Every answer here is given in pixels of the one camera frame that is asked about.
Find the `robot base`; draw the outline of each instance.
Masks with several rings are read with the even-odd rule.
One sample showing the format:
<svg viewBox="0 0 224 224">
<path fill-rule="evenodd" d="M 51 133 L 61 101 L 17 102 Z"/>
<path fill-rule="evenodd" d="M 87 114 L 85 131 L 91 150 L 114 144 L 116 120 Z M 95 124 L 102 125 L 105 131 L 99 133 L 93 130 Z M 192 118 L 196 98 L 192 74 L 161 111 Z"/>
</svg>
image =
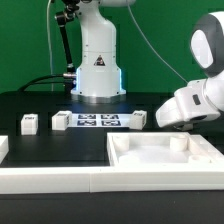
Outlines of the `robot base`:
<svg viewBox="0 0 224 224">
<path fill-rule="evenodd" d="M 92 104 L 98 104 L 98 103 L 115 103 L 115 102 L 121 102 L 126 100 L 126 94 L 119 94 L 116 96 L 110 96 L 110 97 L 93 97 L 93 96 L 84 96 L 84 95 L 77 95 L 77 94 L 71 94 L 72 100 L 75 101 L 81 101 L 84 103 L 92 103 Z"/>
</svg>

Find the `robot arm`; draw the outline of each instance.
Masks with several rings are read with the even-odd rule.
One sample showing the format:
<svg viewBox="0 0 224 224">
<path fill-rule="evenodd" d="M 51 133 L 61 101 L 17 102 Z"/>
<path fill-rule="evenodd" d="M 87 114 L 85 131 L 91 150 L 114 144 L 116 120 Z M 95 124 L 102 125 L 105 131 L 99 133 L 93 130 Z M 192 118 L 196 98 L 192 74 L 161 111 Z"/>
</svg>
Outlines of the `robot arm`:
<svg viewBox="0 0 224 224">
<path fill-rule="evenodd" d="M 178 89 L 156 112 L 160 127 L 215 120 L 224 111 L 224 12 L 205 15 L 196 24 L 191 51 L 208 76 Z"/>
<path fill-rule="evenodd" d="M 121 87 L 121 70 L 116 64 L 116 28 L 103 18 L 99 6 L 122 7 L 135 0 L 62 0 L 65 10 L 57 21 L 62 33 L 68 73 L 75 74 L 74 100 L 88 103 L 112 103 L 123 100 L 126 91 Z M 74 68 L 68 47 L 66 22 L 74 17 L 80 21 L 82 31 L 82 63 Z"/>
</svg>

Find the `white platform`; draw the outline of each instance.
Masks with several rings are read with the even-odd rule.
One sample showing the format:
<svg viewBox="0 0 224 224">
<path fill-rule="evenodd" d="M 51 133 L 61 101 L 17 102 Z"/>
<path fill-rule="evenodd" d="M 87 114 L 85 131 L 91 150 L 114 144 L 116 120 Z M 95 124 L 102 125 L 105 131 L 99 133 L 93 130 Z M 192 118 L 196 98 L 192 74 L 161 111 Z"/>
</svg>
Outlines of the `white platform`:
<svg viewBox="0 0 224 224">
<path fill-rule="evenodd" d="M 171 137 L 183 137 L 179 135 L 109 133 L 110 167 L 1 168 L 0 194 L 223 190 L 224 156 L 200 135 L 181 133 L 187 138 L 187 147 L 170 147 Z M 123 151 L 114 144 L 117 138 L 123 147 L 129 143 Z M 119 159 L 127 155 L 129 160 Z M 196 157 L 189 162 L 194 155 L 208 160 Z"/>
</svg>

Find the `cable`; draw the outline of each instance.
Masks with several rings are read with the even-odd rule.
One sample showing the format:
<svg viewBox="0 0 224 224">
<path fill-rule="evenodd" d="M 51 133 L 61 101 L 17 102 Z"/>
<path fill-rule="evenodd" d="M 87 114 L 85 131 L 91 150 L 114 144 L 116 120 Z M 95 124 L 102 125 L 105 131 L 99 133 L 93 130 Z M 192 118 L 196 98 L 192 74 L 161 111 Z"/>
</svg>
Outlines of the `cable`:
<svg viewBox="0 0 224 224">
<path fill-rule="evenodd" d="M 155 48 L 152 46 L 152 44 L 148 41 L 148 39 L 146 38 L 145 34 L 143 33 L 143 31 L 141 30 L 141 28 L 139 27 L 129 4 L 129 0 L 126 0 L 127 2 L 127 6 L 128 6 L 128 11 L 130 13 L 130 16 L 135 24 L 135 26 L 137 27 L 138 31 L 140 32 L 141 36 L 143 37 L 143 39 L 145 40 L 145 42 L 147 43 L 147 45 L 150 47 L 150 49 L 154 52 L 154 54 L 168 67 L 170 68 L 179 78 L 181 78 L 184 82 L 188 83 L 188 81 L 182 76 L 180 75 L 170 64 L 168 64 L 161 56 L 160 54 L 155 50 Z"/>
<path fill-rule="evenodd" d="M 50 5 L 52 0 L 49 0 L 47 4 L 47 39 L 48 39 L 48 48 L 49 48 L 49 57 L 50 57 L 50 70 L 51 75 L 54 74 L 53 66 L 53 54 L 52 54 L 52 44 L 51 44 L 51 29 L 50 29 Z"/>
<path fill-rule="evenodd" d="M 36 83 L 30 83 L 29 85 L 26 85 L 26 87 L 23 89 L 23 91 L 28 88 L 29 86 L 33 85 L 45 85 L 45 84 L 65 84 L 65 82 L 36 82 Z"/>
<path fill-rule="evenodd" d="M 54 79 L 54 78 L 63 78 L 63 75 L 48 75 L 48 76 L 42 76 L 36 79 L 33 79 L 32 81 L 28 82 L 27 84 L 25 84 L 24 86 L 20 87 L 17 91 L 23 92 L 28 86 L 30 85 L 35 85 L 35 83 L 42 81 L 42 80 L 46 80 L 46 79 Z"/>
</svg>

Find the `white block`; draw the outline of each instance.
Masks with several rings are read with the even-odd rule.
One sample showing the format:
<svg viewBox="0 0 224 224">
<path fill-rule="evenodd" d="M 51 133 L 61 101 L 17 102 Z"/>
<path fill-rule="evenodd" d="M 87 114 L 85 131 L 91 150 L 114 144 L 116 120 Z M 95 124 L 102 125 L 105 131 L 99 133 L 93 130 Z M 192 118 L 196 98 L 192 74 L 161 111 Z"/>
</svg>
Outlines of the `white block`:
<svg viewBox="0 0 224 224">
<path fill-rule="evenodd" d="M 59 111 L 52 117 L 52 130 L 65 131 L 71 122 L 71 111 Z"/>
<path fill-rule="evenodd" d="M 129 135 L 122 135 L 122 136 L 114 136 L 113 142 L 115 147 L 120 152 L 126 152 L 129 150 Z"/>
<path fill-rule="evenodd" d="M 38 115 L 37 114 L 24 114 L 21 121 L 21 134 L 22 135 L 36 135 L 38 129 Z"/>
<path fill-rule="evenodd" d="M 0 163 L 9 151 L 8 136 L 0 136 Z"/>
<path fill-rule="evenodd" d="M 129 128 L 142 130 L 146 124 L 147 112 L 143 110 L 135 110 L 130 117 Z"/>
<path fill-rule="evenodd" d="M 2 168 L 0 194 L 89 192 L 92 168 Z"/>
<path fill-rule="evenodd" d="M 187 150 L 188 138 L 185 135 L 171 136 L 170 149 L 173 152 L 181 152 Z"/>
</svg>

